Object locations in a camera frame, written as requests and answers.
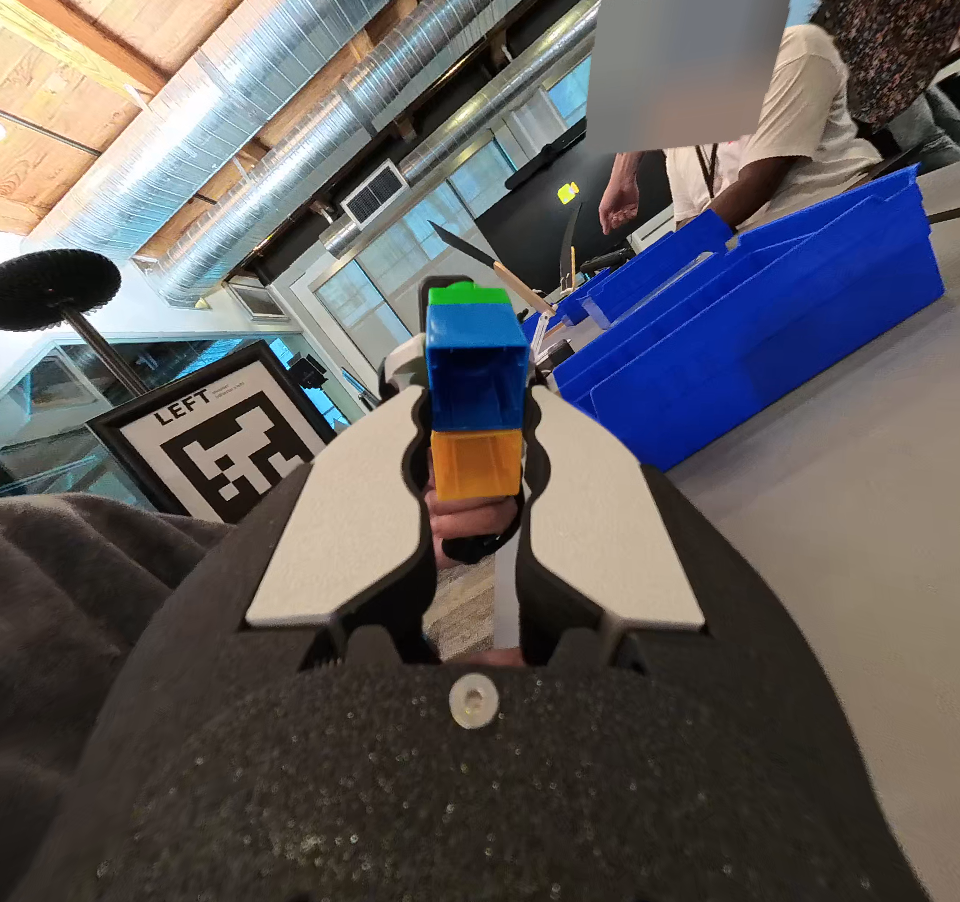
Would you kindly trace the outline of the green double toy block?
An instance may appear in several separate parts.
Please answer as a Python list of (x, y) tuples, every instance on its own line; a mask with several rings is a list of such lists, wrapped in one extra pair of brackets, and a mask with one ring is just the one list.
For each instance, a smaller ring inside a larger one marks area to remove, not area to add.
[(513, 310), (505, 289), (478, 285), (471, 281), (429, 287), (426, 291), (425, 311), (443, 306), (500, 306)]

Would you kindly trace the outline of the black white marker board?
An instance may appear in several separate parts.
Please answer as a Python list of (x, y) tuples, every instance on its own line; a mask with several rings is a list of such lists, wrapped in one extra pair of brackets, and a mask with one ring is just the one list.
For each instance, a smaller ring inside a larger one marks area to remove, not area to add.
[(87, 423), (159, 511), (237, 524), (336, 437), (280, 341), (231, 351)]

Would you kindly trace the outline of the black video bar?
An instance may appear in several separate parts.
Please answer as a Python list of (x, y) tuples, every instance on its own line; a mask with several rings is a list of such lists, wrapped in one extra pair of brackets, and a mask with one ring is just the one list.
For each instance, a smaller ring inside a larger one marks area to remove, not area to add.
[(587, 119), (581, 118), (556, 140), (547, 143), (527, 164), (505, 181), (505, 188), (514, 191), (525, 185), (535, 175), (554, 164), (566, 151), (577, 145), (587, 132)]

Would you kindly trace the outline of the clear plastic sheet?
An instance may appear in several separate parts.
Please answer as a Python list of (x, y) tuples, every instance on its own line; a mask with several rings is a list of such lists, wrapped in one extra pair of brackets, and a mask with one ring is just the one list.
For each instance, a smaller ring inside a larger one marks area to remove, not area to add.
[(711, 258), (713, 255), (715, 255), (715, 254), (716, 254), (715, 252), (709, 252), (709, 251), (703, 251), (702, 253), (700, 253), (700, 254), (699, 254), (698, 256), (696, 256), (693, 260), (691, 260), (688, 264), (686, 264), (686, 265), (684, 265), (682, 268), (680, 268), (676, 273), (674, 273), (673, 275), (669, 276), (669, 277), (664, 281), (663, 284), (661, 284), (661, 285), (658, 286), (657, 288), (653, 289), (649, 294), (647, 294), (644, 298), (642, 298), (642, 299), (638, 302), (638, 306), (639, 306), (639, 307), (643, 307), (643, 306), (645, 306), (646, 304), (648, 304), (649, 302), (651, 302), (651, 301), (652, 301), (654, 298), (656, 298), (657, 296), (662, 295), (668, 288), (670, 288), (670, 287), (671, 287), (672, 285), (674, 285), (674, 284), (677, 284), (677, 283), (678, 283), (681, 279), (683, 279), (687, 274), (691, 273), (691, 272), (692, 272), (694, 269), (696, 269), (699, 265), (701, 265), (701, 264), (702, 264), (703, 262), (705, 262), (706, 260), (710, 259), (710, 258)]

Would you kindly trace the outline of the blue plastic bin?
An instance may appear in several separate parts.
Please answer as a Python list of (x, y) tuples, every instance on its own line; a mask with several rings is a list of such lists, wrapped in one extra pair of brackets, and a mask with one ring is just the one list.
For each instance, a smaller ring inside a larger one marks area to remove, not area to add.
[(918, 170), (744, 233), (564, 361), (559, 393), (677, 466), (944, 295)]
[(601, 269), (558, 303), (546, 330), (560, 325), (572, 328), (589, 318), (603, 329), (610, 327), (702, 253), (724, 252), (733, 236), (734, 231), (714, 212), (703, 212), (617, 268)]

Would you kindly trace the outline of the wide silver air duct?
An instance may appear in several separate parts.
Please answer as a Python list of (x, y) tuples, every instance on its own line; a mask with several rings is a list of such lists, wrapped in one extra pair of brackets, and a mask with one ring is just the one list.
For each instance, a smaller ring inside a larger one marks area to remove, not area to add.
[(411, 100), (523, 0), (422, 0), (161, 258), (155, 288), (192, 308)]
[(391, 1), (243, 0), (22, 249), (130, 258)]

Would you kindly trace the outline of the person's dark sweatshirt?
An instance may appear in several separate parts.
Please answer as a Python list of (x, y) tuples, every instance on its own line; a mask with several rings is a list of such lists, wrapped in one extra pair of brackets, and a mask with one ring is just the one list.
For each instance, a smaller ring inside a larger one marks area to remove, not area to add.
[(140, 635), (232, 529), (86, 494), (2, 499), (2, 900)]

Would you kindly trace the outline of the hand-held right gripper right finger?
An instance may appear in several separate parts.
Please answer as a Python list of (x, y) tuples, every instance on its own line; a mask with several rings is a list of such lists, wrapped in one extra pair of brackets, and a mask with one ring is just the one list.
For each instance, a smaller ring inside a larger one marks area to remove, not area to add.
[(526, 409), (515, 558), (524, 661), (546, 665), (573, 630), (591, 632), (602, 664), (633, 632), (701, 634), (704, 611), (642, 465), (544, 385), (529, 388)]

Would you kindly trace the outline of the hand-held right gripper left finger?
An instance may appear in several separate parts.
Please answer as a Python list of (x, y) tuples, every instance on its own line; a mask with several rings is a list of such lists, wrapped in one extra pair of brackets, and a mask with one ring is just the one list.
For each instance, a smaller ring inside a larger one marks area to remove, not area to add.
[(437, 590), (426, 509), (430, 399), (412, 384), (313, 462), (246, 609), (254, 630), (313, 629), (345, 649), (381, 626), (402, 658), (434, 658)]

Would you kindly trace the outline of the denim jacket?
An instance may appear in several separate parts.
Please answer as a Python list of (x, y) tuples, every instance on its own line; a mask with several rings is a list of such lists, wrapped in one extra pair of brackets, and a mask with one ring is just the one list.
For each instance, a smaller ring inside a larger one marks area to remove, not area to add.
[(936, 84), (882, 129), (901, 151), (916, 151), (921, 173), (959, 162), (959, 112)]

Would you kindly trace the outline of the light wooden slat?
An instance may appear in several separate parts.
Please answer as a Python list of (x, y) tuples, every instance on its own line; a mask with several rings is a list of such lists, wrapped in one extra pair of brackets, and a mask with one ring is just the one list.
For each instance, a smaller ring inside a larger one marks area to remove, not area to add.
[(518, 276), (512, 273), (499, 260), (493, 261), (492, 269), (498, 275), (498, 278), (514, 294), (518, 295), (529, 308), (534, 309), (540, 315), (545, 315), (547, 318), (557, 316), (557, 309), (554, 306), (547, 302), (544, 297), (538, 295), (531, 287), (523, 283)]

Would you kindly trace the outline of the narrow silver air duct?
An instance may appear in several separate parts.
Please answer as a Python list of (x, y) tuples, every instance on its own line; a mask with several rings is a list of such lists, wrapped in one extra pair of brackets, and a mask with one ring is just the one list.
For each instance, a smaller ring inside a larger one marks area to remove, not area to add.
[(399, 163), (401, 190), (366, 222), (344, 214), (323, 233), (321, 242), (325, 250), (342, 259), (358, 238), (372, 231), (375, 224), (384, 222), (387, 213), (398, 207), (416, 186), (465, 151), (468, 144), (492, 127), (499, 117), (528, 100), (549, 77), (563, 74), (589, 55), (594, 47), (600, 2), (577, 2), (482, 90), (463, 103)]

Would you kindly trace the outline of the black studio light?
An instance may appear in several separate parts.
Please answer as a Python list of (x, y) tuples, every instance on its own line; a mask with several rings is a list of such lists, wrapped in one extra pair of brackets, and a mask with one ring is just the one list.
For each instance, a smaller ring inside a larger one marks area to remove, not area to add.
[(336, 409), (340, 414), (348, 415), (351, 400), (342, 386), (331, 379), (328, 369), (317, 358), (310, 354), (296, 355), (291, 359), (286, 371), (321, 413), (330, 414)]

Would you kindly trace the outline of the person's left hand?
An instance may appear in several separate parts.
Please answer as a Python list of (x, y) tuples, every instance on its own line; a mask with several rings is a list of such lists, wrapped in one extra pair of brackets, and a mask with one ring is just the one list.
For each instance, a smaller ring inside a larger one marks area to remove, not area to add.
[(503, 548), (520, 526), (522, 494), (441, 501), (429, 486), (424, 500), (439, 571), (481, 562)]

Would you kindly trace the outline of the black fuzzy microphone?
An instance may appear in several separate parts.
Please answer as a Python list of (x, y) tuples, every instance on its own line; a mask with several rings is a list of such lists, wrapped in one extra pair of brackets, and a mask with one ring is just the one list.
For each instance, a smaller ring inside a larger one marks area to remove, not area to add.
[(52, 249), (4, 261), (1, 265), (1, 329), (36, 332), (69, 325), (132, 396), (147, 386), (87, 318), (105, 307), (122, 284), (107, 257), (77, 249)]

